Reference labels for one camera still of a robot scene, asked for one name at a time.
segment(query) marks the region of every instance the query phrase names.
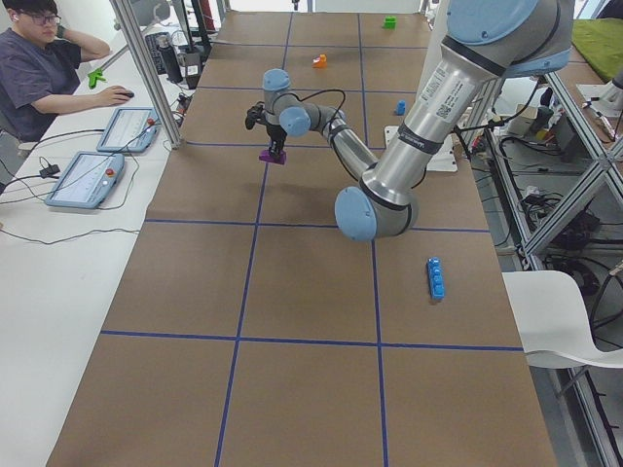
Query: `orange object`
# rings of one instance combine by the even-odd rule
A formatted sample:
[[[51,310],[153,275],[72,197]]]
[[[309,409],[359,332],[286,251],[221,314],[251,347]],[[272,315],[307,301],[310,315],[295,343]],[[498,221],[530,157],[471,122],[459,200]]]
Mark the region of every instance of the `orange object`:
[[[327,55],[320,54],[313,60],[313,68],[326,68],[327,67]]]

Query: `eyeglasses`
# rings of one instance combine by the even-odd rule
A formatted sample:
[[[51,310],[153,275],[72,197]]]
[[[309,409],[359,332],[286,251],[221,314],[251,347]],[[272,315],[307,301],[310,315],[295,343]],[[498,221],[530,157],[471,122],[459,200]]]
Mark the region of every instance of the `eyeglasses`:
[[[60,16],[59,15],[33,15],[31,13],[20,11],[21,14],[26,15],[32,18],[32,22],[34,22],[38,26],[45,26],[48,22],[49,24],[60,24]]]

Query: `dark t-shirt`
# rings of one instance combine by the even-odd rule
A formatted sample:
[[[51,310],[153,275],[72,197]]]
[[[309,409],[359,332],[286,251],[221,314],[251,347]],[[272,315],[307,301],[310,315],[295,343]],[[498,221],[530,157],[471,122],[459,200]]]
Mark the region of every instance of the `dark t-shirt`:
[[[0,34],[0,109],[22,141],[38,141],[56,114],[32,102],[50,94],[73,94],[80,85],[80,47],[56,40],[40,49],[12,29]]]

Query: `white desk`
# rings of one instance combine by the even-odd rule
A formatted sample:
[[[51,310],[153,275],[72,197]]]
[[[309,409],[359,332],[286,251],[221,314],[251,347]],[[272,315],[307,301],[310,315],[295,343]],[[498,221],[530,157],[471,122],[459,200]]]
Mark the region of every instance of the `white desk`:
[[[125,105],[152,106],[129,53],[112,63],[104,76],[107,82],[98,83],[96,90],[89,90],[84,82],[76,92],[122,85],[135,93]],[[165,75],[161,81],[168,102],[173,102],[180,89]],[[59,117],[46,137],[105,128],[113,110]],[[44,143],[24,162],[18,176],[37,174],[40,156],[63,170],[76,152],[94,151],[100,135],[85,133]],[[0,222],[12,234],[45,241],[94,229],[139,230],[168,158],[165,140],[160,130],[147,152],[136,156],[140,168],[120,209],[68,212],[36,198],[2,204],[31,197],[22,184],[15,183],[0,197]],[[134,169],[135,162],[127,158],[124,176],[102,207],[122,203]],[[44,182],[28,180],[37,186],[38,194],[52,187],[52,182]],[[0,465],[46,464],[135,240],[133,233],[98,233],[45,246],[0,233]]]

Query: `green mat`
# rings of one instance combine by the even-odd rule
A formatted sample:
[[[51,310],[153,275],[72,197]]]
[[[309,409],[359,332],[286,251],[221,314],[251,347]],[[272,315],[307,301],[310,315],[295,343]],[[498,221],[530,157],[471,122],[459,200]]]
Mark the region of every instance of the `green mat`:
[[[623,68],[623,19],[576,19],[572,42],[604,82]]]

